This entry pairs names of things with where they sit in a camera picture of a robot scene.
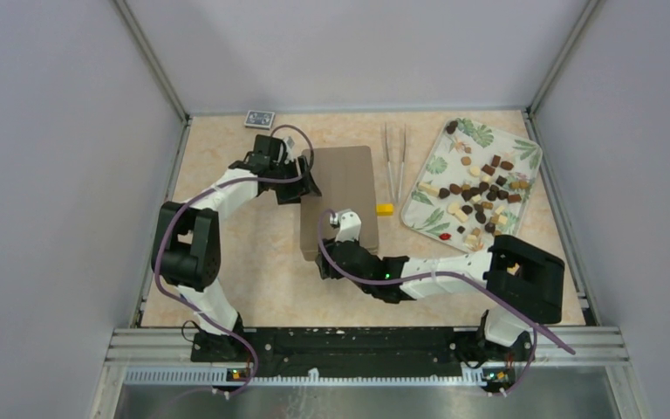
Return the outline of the metal tweezers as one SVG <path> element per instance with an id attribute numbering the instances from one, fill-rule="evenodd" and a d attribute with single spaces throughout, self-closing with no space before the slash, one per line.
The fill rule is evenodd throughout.
<path id="1" fill-rule="evenodd" d="M 405 179 L 405 166 L 407 161 L 407 127 L 398 131 L 399 149 L 398 157 L 392 158 L 393 147 L 391 144 L 392 130 L 385 123 L 382 127 L 382 143 L 386 161 L 386 181 L 389 187 L 389 196 L 393 204 L 401 200 Z"/>

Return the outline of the gold box lid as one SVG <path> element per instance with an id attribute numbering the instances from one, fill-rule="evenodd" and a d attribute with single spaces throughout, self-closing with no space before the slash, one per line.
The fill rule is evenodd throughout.
<path id="1" fill-rule="evenodd" d="M 304 196 L 300 207 L 300 250 L 307 262 L 318 254 L 317 221 L 323 211 L 353 210 L 362 225 L 360 244 L 376 254 L 379 227 L 372 151 L 368 146 L 316 148 L 311 175 L 320 196 Z"/>

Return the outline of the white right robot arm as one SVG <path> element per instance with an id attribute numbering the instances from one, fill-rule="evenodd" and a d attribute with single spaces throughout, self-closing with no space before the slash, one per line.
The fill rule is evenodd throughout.
<path id="1" fill-rule="evenodd" d="M 476 336 L 489 360 L 501 359 L 528 329 L 573 351 L 549 329 L 562 317 L 565 263 L 517 237 L 500 235 L 487 249 L 451 258 L 380 258 L 355 239 L 331 238 L 319 242 L 316 263 L 321 278 L 349 279 L 387 304 L 481 293 L 495 302 Z"/>

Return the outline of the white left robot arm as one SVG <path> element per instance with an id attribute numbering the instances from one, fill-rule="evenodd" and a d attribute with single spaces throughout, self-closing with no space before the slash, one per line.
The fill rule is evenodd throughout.
<path id="1" fill-rule="evenodd" d="M 218 181 L 184 203 L 163 203 L 159 211 L 150 263 L 155 285 L 194 312 L 202 339 L 225 361 L 241 356 L 245 339 L 241 316 L 219 282 L 221 225 L 266 191 L 280 205 L 320 196 L 311 175 L 314 155 L 296 156 L 292 148 L 292 141 L 259 134 L 252 150 Z"/>

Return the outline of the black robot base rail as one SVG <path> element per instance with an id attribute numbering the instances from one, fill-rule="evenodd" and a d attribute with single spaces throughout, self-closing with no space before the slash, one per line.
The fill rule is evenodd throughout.
<path id="1" fill-rule="evenodd" d="M 530 334 L 510 347 L 481 340 L 474 328 L 453 327 L 260 327 L 242 339 L 194 337 L 193 362 L 237 362 L 256 377 L 299 377 L 315 368 L 324 378 L 458 377 L 489 362 L 520 363 L 530 354 Z"/>

